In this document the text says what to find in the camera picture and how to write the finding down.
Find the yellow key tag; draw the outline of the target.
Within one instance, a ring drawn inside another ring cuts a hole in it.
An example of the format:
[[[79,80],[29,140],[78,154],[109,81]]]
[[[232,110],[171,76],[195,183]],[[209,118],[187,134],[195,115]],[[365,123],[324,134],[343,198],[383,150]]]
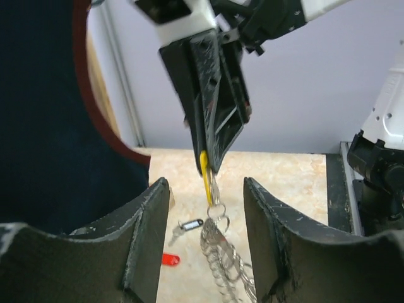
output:
[[[200,162],[200,167],[201,167],[201,175],[203,178],[204,186],[205,186],[205,193],[206,193],[206,198],[208,201],[208,205],[212,206],[212,197],[211,197],[211,191],[210,191],[210,166],[208,163],[208,155],[206,151],[202,151],[199,155],[199,162]]]

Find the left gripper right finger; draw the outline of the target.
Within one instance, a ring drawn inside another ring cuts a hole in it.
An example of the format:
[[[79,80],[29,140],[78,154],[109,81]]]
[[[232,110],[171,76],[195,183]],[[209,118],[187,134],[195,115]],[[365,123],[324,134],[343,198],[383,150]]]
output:
[[[319,223],[250,177],[244,211],[259,302],[378,302],[363,237]]]

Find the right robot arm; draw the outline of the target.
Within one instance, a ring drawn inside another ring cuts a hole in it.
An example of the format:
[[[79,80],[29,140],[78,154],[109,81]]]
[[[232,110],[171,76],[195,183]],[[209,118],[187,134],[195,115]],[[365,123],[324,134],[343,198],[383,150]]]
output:
[[[326,157],[370,112],[402,37],[402,1],[351,1],[274,41],[264,58],[248,60],[255,114],[243,151],[225,159],[221,203],[211,214],[242,220],[242,180],[250,175],[328,223]]]

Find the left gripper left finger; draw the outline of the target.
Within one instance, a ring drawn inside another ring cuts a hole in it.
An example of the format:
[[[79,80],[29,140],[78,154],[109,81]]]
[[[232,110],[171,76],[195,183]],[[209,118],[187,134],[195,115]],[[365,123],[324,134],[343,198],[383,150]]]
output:
[[[112,213],[73,231],[90,266],[84,302],[155,302],[169,212],[164,177]]]

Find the black key tag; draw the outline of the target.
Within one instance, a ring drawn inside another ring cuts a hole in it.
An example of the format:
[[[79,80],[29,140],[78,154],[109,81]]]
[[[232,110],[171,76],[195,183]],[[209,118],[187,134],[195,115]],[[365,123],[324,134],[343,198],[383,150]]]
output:
[[[184,223],[179,222],[179,227],[182,231],[188,232],[190,230],[194,230],[194,229],[202,227],[203,224],[204,224],[203,219],[197,218],[197,219],[190,220],[190,221],[187,221]]]

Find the silver key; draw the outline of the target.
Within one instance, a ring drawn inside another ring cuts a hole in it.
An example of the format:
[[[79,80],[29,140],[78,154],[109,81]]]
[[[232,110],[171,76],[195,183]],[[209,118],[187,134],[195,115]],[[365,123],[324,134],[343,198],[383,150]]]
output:
[[[168,242],[168,246],[172,247],[175,243],[175,241],[184,234],[184,229],[181,226],[177,226],[176,228],[173,229],[172,231],[172,237]]]

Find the wooden clothes rack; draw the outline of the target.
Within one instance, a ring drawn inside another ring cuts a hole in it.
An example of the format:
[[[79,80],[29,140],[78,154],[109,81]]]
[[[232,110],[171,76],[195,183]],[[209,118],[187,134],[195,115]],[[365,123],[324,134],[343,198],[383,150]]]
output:
[[[91,33],[86,34],[86,56],[88,77],[96,106],[94,110],[96,125],[98,125],[101,135],[120,155],[140,164],[141,168],[145,168],[147,172],[151,172],[151,164],[157,165],[161,163],[156,157],[158,151],[147,148],[131,148],[122,141],[116,115],[105,84],[105,76],[100,65],[100,57]]]

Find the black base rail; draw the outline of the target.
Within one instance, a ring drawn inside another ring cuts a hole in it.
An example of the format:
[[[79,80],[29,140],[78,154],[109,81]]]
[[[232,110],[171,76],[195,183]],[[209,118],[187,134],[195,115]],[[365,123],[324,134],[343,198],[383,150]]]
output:
[[[328,225],[362,236],[354,181],[362,178],[348,164],[349,142],[342,141],[338,153],[326,154]]]

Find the dark navy vest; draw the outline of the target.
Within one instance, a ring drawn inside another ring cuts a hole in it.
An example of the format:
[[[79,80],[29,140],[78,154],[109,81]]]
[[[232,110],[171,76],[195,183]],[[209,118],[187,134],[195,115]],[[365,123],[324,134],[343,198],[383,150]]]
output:
[[[1,221],[68,234],[139,196],[149,157],[93,96],[88,1],[1,2]]]

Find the red key tag right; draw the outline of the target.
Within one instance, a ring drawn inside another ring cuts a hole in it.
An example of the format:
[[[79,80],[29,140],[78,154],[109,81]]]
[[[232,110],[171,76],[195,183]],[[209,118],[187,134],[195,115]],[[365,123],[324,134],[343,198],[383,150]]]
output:
[[[181,258],[176,254],[166,253],[162,254],[162,265],[164,266],[177,266],[181,262]]]

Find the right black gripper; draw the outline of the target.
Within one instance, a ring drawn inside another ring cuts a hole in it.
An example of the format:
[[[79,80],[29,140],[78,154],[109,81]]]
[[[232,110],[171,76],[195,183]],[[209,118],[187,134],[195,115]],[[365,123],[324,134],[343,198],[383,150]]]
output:
[[[237,32],[221,28],[159,50],[191,132],[198,172],[203,150],[210,169],[218,172],[249,122],[251,105],[241,69],[242,53]]]

